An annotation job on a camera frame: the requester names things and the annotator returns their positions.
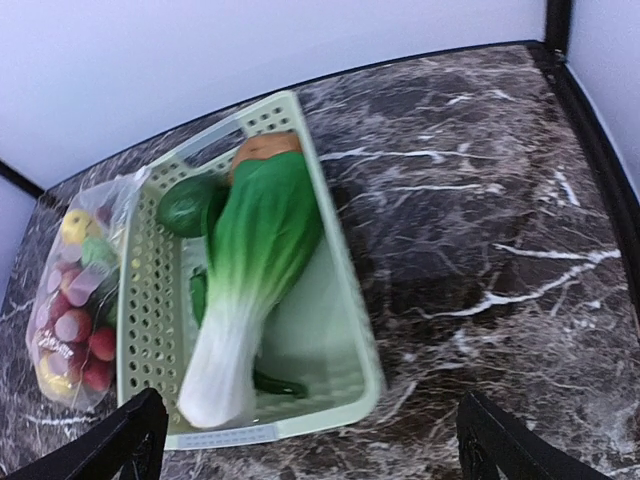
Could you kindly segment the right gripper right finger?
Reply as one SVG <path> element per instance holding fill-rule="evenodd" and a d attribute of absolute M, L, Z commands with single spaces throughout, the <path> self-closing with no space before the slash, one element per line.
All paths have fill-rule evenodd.
<path fill-rule="evenodd" d="M 477 391 L 458 405 L 464 479 L 603 479 L 604 474 L 551 446 Z"/>

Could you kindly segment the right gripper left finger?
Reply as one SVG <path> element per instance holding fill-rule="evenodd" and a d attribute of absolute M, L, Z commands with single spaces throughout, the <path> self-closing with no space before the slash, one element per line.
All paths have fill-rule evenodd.
<path fill-rule="evenodd" d="M 10 474 L 10 479 L 158 479 L 169 416 L 146 388 L 69 444 Z"/>

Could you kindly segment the yellow lemon toy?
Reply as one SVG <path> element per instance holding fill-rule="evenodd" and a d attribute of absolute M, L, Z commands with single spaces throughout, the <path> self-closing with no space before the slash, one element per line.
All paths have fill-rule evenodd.
<path fill-rule="evenodd" d="M 60 226 L 60 234 L 63 242 L 67 245 L 81 245 L 87 238 L 101 238 L 103 236 L 98 222 L 82 209 L 73 209 L 66 213 Z"/>

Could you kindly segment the pale green plastic basket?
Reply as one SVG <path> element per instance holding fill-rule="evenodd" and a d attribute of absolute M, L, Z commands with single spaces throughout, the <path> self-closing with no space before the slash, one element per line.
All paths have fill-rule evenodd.
<path fill-rule="evenodd" d="M 252 445 L 370 414 L 383 373 L 296 94 L 146 170 L 125 227 L 117 398 L 154 388 L 169 450 Z"/>

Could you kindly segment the clear zip top bag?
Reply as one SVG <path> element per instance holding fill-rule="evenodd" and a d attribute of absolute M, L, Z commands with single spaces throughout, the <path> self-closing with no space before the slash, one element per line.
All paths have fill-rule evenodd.
<path fill-rule="evenodd" d="M 40 391 L 64 407 L 93 409 L 113 382 L 127 223 L 149 174 L 79 192 L 58 226 L 25 341 Z"/>

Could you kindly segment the light green bitter gourd toy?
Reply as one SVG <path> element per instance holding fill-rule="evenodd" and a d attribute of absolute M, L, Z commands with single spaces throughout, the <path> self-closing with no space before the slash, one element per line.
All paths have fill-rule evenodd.
<path fill-rule="evenodd" d="M 104 238 L 87 237 L 82 243 L 81 263 L 84 267 L 100 264 L 115 268 L 118 261 L 117 253 Z"/>

